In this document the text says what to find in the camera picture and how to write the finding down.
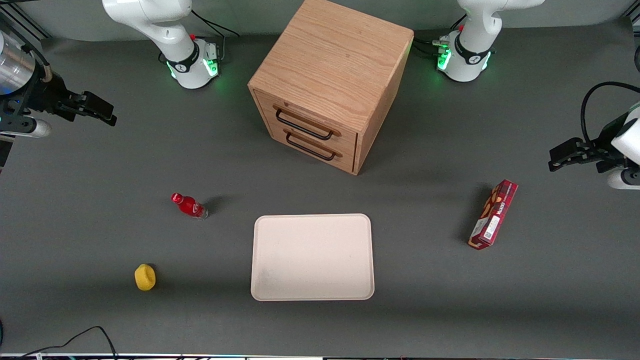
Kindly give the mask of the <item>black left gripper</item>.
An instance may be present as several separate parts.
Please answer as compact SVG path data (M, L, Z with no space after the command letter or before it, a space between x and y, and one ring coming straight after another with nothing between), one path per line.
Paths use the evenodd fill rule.
M611 142L618 135L623 125L626 123L628 112L618 116L603 127L599 136L593 141L596 149L608 158L603 160L594 154L590 146L580 138L570 138L560 145L549 150L550 161L548 170L551 173L572 165L583 165L596 163L596 170L599 174L606 173L617 167L624 168L627 160L622 153L617 150Z

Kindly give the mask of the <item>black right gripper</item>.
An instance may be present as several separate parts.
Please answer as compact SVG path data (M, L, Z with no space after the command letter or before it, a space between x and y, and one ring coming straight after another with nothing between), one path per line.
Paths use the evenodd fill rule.
M69 91L64 80L55 75L50 82L31 79L17 91L1 95L2 132L50 132L51 125L31 116L32 112L48 113L69 122L77 116L91 117L108 126L118 118L114 105L100 96L84 91L82 95Z

